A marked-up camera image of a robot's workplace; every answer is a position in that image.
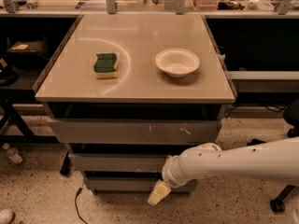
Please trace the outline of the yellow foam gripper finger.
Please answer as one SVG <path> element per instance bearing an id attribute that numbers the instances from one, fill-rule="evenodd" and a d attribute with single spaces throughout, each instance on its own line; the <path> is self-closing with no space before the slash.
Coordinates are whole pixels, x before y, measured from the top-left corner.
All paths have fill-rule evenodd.
<path id="1" fill-rule="evenodd" d="M 156 205 L 171 192 L 171 187 L 164 181 L 158 180 L 148 198 L 148 204 Z"/>

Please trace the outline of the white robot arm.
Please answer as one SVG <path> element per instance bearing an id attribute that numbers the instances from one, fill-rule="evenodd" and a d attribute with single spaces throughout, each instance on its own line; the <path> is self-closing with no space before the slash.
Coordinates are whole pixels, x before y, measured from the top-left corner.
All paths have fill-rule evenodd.
<path id="1" fill-rule="evenodd" d="M 299 138 L 288 138 L 258 145 L 222 150 L 206 143 L 166 158 L 162 178 L 149 195 L 155 205 L 172 189 L 215 175 L 282 181 L 299 184 Z"/>

